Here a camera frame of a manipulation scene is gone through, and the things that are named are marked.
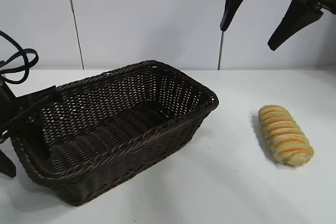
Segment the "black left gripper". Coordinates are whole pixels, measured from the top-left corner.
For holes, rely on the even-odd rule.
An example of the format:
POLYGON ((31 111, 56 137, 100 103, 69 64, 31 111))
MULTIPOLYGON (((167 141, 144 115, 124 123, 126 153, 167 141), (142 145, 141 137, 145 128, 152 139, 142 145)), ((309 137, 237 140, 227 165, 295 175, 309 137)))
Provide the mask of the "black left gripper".
MULTIPOLYGON (((1 77, 1 143, 19 130, 19 143, 24 167, 49 167, 50 151, 44 140, 39 109, 59 101, 56 86, 16 97, 5 78, 1 77)), ((0 151, 0 172, 16 176, 15 164, 0 151)))

